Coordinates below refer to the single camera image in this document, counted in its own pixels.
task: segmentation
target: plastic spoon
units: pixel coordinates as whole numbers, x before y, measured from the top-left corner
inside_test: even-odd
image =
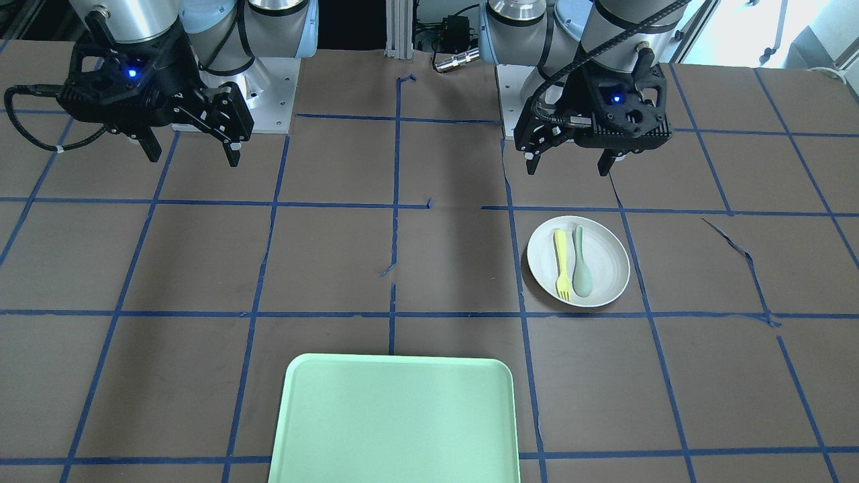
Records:
[[[573,247],[576,249],[576,268],[573,269],[573,291],[579,297],[587,297],[591,290],[594,289],[594,279],[591,277],[590,269],[585,264],[585,258],[582,253],[582,234],[584,227],[576,226],[576,231],[573,232]]]

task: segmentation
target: white plate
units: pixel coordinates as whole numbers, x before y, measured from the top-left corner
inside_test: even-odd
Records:
[[[555,290],[557,258],[553,233],[555,229],[562,229],[567,234],[567,276],[572,280],[576,266],[572,234],[577,225],[584,227],[582,251],[594,277],[594,288],[587,297],[579,297],[573,290],[567,302],[558,297]],[[528,240],[527,263],[543,290],[557,300],[576,307],[599,307],[611,303],[624,293],[630,282],[630,257],[626,254],[624,244],[611,230],[584,217],[556,217],[543,222]]]

